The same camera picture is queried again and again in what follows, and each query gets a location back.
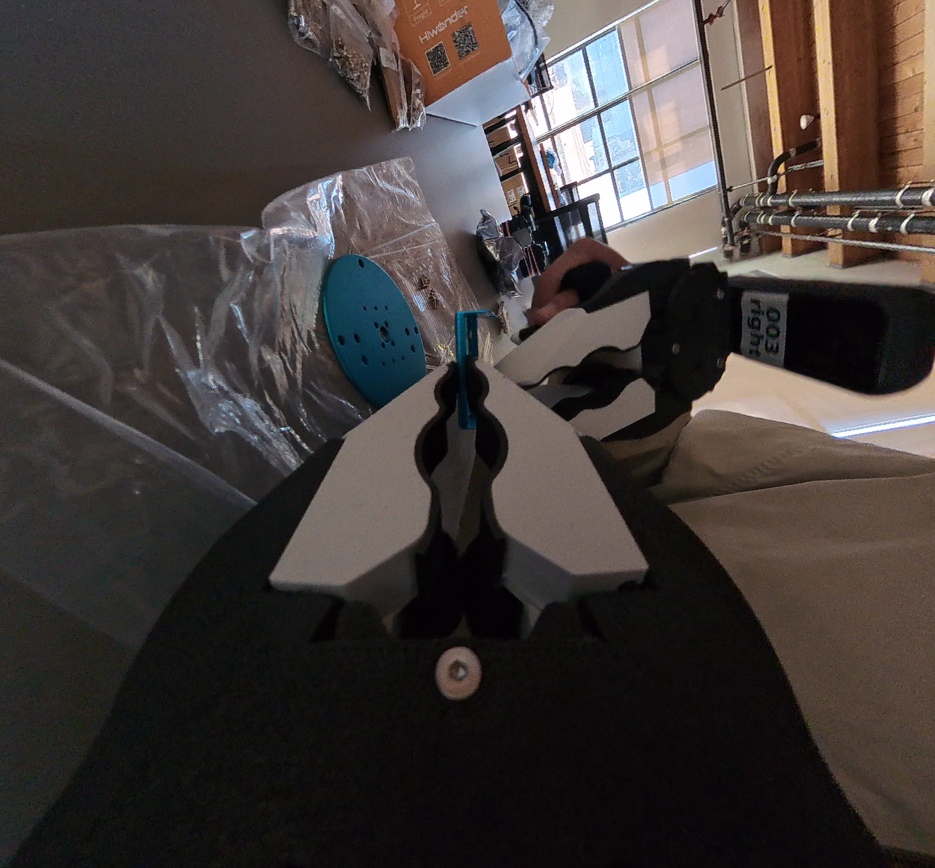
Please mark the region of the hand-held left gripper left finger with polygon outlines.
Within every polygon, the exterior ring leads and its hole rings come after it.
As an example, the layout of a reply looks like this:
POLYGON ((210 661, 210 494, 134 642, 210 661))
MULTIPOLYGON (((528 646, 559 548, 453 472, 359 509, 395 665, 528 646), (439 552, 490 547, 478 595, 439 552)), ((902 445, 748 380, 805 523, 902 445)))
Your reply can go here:
POLYGON ((268 581, 366 604, 398 626, 458 626, 464 511, 458 369, 438 368, 348 432, 268 581))

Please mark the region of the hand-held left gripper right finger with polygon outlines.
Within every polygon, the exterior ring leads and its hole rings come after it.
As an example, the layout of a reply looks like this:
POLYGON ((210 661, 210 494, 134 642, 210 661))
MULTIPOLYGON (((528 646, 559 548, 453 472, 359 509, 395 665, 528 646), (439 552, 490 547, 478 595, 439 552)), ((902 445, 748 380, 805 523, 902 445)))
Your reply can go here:
POLYGON ((470 363, 475 448, 494 540, 490 582, 533 628, 553 604, 645 582, 649 567, 574 428, 491 364, 470 363))

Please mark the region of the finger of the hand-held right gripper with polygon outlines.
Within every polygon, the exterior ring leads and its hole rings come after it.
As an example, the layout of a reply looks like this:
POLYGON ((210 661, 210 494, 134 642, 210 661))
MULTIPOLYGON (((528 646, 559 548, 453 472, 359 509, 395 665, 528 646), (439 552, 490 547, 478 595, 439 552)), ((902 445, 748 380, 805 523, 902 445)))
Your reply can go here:
POLYGON ((593 312, 578 306, 555 315, 497 363, 517 384, 540 384, 560 369, 572 369, 592 353, 637 348, 651 321, 649 294, 640 293, 593 312))
POLYGON ((636 371, 567 371, 526 392, 581 436, 636 440, 661 430, 656 392, 636 371))

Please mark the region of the blue U-shaped metal bracket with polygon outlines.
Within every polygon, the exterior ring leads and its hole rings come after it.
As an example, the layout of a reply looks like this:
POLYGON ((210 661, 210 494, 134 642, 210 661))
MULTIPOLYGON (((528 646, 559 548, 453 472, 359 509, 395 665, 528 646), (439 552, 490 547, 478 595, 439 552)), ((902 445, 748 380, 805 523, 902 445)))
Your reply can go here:
POLYGON ((468 394, 468 362, 480 356, 478 321, 495 316, 492 311, 459 311, 454 316, 455 361, 457 365, 458 392, 457 417, 461 430, 474 430, 477 419, 468 394))

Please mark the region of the blue round metal plate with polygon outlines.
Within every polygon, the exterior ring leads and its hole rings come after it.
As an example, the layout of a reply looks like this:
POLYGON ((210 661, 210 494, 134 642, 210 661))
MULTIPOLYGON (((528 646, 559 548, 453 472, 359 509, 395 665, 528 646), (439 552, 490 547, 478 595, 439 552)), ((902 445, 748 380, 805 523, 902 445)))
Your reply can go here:
POLYGON ((321 308, 338 365, 372 407, 385 406, 426 376, 411 306, 374 261, 358 254, 335 260, 323 278, 321 308))

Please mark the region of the grey desk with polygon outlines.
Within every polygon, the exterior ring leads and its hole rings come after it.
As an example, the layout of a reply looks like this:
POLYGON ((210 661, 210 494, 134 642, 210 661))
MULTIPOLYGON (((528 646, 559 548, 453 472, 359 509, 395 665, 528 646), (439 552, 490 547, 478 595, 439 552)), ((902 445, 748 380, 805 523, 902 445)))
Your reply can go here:
MULTIPOLYGON (((474 294, 484 131, 393 129, 278 0, 2 0, 2 236, 258 228, 327 175, 413 160, 474 294)), ((254 500, 2 361, 2 866, 62 793, 182 579, 254 500)))

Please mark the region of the person's right hand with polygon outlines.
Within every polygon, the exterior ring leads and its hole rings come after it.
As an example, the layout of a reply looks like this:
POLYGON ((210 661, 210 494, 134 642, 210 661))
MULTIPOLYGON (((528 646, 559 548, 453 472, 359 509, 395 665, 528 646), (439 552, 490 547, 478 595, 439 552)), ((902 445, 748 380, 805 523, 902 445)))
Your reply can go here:
POLYGON ((565 286, 563 281, 577 267, 591 264, 604 266, 613 274, 629 266, 630 262, 610 246, 595 239, 578 240, 536 278, 531 305, 525 313, 526 324, 542 326, 558 313, 577 307, 582 300, 579 291, 565 286))

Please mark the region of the black mesh cart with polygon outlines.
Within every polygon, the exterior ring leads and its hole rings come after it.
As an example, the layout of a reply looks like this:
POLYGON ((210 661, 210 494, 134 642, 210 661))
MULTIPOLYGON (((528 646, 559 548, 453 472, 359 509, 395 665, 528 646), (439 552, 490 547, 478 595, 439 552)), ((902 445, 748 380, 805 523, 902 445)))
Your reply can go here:
POLYGON ((537 241, 541 243, 546 266, 554 263, 568 248, 582 239, 607 244, 600 210, 600 194, 575 199, 536 219, 537 241))

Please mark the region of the black insulated pipe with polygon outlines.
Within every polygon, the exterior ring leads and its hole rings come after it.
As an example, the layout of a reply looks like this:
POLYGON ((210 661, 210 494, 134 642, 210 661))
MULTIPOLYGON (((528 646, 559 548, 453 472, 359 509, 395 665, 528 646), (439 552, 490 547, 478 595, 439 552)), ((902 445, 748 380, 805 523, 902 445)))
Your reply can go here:
POLYGON ((877 211, 918 211, 934 208, 934 184, 905 184, 898 188, 862 191, 763 192, 743 196, 734 206, 742 209, 809 209, 840 207, 877 211))
POLYGON ((774 209, 742 208, 735 216, 739 224, 756 228, 788 228, 865 233, 873 236, 934 236, 934 216, 909 213, 828 215, 824 213, 774 209))

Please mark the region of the crumpled silver foil bag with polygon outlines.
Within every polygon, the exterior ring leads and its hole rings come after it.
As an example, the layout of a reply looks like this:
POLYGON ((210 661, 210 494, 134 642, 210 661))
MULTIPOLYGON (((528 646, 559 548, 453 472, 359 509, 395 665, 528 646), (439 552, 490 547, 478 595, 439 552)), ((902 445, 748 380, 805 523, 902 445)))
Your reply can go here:
POLYGON ((522 247, 512 236, 501 233, 495 216, 484 208, 476 227, 476 250, 486 278, 497 294, 506 298, 519 297, 520 269, 524 261, 522 247))

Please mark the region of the wooden shelf with boxes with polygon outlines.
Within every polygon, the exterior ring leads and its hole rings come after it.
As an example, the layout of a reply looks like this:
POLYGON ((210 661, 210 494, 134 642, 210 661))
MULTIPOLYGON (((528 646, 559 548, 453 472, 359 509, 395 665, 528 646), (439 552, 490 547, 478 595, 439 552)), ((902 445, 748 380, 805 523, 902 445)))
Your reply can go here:
POLYGON ((559 205, 554 181, 548 172, 544 146, 537 139, 533 102, 528 101, 483 124, 498 180, 505 196, 508 218, 520 214, 528 196, 534 216, 559 205))

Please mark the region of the large grid window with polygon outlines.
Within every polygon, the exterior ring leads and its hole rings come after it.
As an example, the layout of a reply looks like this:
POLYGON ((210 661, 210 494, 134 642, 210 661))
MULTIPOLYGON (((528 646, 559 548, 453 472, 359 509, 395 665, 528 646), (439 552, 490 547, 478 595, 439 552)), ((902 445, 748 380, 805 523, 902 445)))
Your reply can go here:
POLYGON ((631 224, 717 187, 693 0, 654 0, 546 64, 531 132, 556 189, 631 224))

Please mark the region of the large clear plastic bag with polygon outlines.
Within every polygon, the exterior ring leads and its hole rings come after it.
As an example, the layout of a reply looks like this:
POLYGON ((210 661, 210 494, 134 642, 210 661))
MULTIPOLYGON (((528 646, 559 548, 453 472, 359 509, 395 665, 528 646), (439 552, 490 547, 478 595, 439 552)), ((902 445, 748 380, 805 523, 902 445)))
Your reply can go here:
POLYGON ((329 227, 2 236, 2 361, 256 500, 368 413, 321 308, 329 227))

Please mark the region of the metal conduit pole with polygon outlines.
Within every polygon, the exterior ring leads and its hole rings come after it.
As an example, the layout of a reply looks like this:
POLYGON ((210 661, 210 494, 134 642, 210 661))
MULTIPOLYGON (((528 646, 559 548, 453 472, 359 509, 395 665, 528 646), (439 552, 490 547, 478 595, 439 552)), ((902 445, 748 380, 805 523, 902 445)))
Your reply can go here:
POLYGON ((729 201, 729 190, 723 158, 720 126, 711 80, 711 58, 706 33, 707 24, 705 23, 706 18, 703 14, 702 0, 691 0, 691 5, 695 20, 695 36, 699 54, 703 94, 709 116, 711 131, 711 149, 713 153, 712 160, 714 162, 717 190, 721 209, 721 251, 722 255, 727 258, 729 253, 732 254, 735 249, 734 229, 733 220, 731 218, 731 204, 729 201))

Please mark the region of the pile of clear screw bags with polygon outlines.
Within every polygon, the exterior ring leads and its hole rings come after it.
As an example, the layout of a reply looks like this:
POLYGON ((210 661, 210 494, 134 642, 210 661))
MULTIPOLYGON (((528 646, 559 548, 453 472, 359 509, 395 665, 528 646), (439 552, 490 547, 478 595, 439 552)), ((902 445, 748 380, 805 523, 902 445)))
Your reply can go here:
POLYGON ((404 56, 396 32, 394 0, 283 0, 294 41, 324 59, 370 108, 373 76, 396 130, 422 128, 427 88, 414 61, 404 56))

